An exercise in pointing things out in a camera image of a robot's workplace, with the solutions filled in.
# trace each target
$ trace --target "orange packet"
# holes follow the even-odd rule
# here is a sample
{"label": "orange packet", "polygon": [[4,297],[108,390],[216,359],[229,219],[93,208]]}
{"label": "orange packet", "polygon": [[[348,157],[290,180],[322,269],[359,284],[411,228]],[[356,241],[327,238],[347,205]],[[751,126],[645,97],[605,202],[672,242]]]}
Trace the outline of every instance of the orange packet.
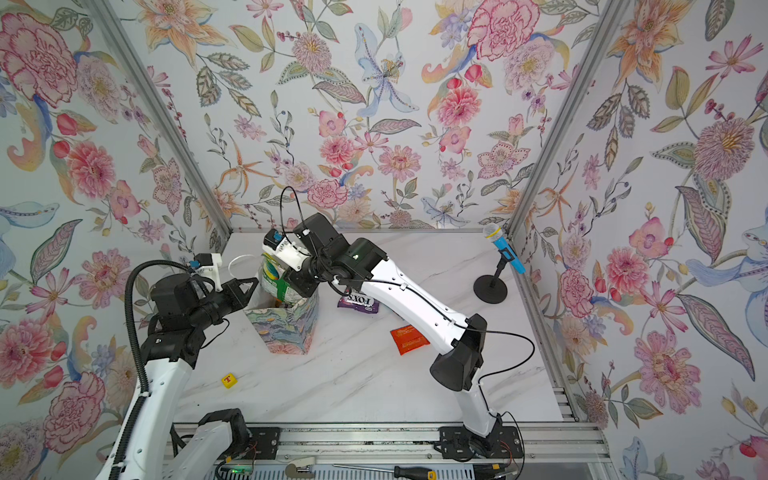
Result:
{"label": "orange packet", "polygon": [[412,325],[404,326],[390,333],[395,340],[400,355],[418,349],[420,346],[429,345],[429,340],[419,333],[417,329],[413,328]]}

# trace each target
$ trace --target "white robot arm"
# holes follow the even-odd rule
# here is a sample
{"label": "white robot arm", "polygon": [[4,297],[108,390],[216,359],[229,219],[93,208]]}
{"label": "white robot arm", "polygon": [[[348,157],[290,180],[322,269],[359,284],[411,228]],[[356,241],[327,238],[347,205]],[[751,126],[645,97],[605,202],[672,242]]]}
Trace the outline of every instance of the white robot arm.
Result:
{"label": "white robot arm", "polygon": [[450,309],[409,279],[370,240],[351,245],[322,214],[314,214],[293,232],[303,246],[272,229],[264,251],[287,268],[285,281],[302,296],[331,282],[364,293],[387,305],[413,325],[438,351],[432,376],[455,392],[462,421],[480,439],[488,437],[498,420],[488,410],[475,381],[482,365],[487,323],[480,315],[467,317]]}

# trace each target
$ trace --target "round black base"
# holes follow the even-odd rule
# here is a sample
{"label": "round black base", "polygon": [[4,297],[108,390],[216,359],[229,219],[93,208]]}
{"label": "round black base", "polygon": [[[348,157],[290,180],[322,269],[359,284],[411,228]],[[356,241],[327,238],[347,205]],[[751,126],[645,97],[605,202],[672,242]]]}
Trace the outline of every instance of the round black base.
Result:
{"label": "round black base", "polygon": [[480,300],[486,303],[501,303],[507,298],[507,286],[501,279],[496,279],[494,286],[491,286],[493,275],[483,275],[475,280],[473,290]]}

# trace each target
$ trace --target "microphone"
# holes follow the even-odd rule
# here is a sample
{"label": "microphone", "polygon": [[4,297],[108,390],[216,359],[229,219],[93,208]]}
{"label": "microphone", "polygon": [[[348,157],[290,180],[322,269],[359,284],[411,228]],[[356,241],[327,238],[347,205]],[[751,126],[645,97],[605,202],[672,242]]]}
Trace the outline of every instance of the microphone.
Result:
{"label": "microphone", "polygon": [[518,259],[515,251],[512,249],[512,247],[510,247],[507,239],[504,238],[502,228],[499,225],[496,223],[489,223],[488,225],[485,225],[485,227],[482,229],[482,234],[485,235],[485,238],[489,239],[491,242],[493,242],[494,245],[496,245],[498,251],[504,256],[505,259],[507,259],[508,262],[512,264],[518,273],[525,273],[525,267],[523,266],[520,259]]}

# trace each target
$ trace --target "marble surface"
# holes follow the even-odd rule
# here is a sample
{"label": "marble surface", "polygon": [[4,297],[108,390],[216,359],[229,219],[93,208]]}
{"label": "marble surface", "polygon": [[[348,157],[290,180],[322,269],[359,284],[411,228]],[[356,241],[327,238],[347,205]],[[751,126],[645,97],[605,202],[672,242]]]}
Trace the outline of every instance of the marble surface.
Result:
{"label": "marble surface", "polygon": [[[366,237],[398,266],[451,308],[479,313],[489,329],[533,338],[525,308],[507,269],[503,303],[489,305],[472,292],[475,278],[493,273],[498,256],[479,233],[348,233],[350,243]],[[224,252],[226,265],[246,253],[260,255],[262,233],[235,233]],[[232,265],[239,278],[255,276],[260,258]],[[197,422],[207,412],[240,408],[248,422],[456,422],[461,411],[453,392],[429,374],[436,352],[423,346],[400,356],[390,330],[406,323],[387,307],[364,314],[336,307],[339,295],[320,286],[320,311],[310,352],[273,355],[242,312],[229,315],[229,329],[200,353],[175,416]],[[209,338],[221,326],[210,327]],[[522,361],[530,353],[523,339],[488,334],[483,372]],[[225,389],[221,378],[233,373],[238,383]],[[544,361],[538,354],[522,367],[484,380],[492,408],[509,410],[519,422],[562,420]]]}

